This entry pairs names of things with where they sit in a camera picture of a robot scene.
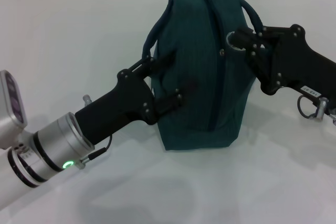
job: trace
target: bag zipper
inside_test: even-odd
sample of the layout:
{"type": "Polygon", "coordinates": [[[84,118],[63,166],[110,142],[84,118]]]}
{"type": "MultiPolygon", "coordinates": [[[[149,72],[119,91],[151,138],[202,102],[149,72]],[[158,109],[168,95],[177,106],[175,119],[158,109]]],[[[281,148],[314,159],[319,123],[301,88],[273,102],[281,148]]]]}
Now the bag zipper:
{"type": "Polygon", "coordinates": [[[216,88],[213,105],[211,108],[210,119],[208,124],[208,130],[213,131],[216,128],[219,111],[223,98],[223,89],[225,81],[225,34],[223,29],[222,20],[219,13],[212,2],[212,0],[204,0],[209,11],[209,18],[211,22],[212,31],[215,37],[215,43],[218,51],[218,64],[217,64],[217,76],[216,76],[216,88]]]}

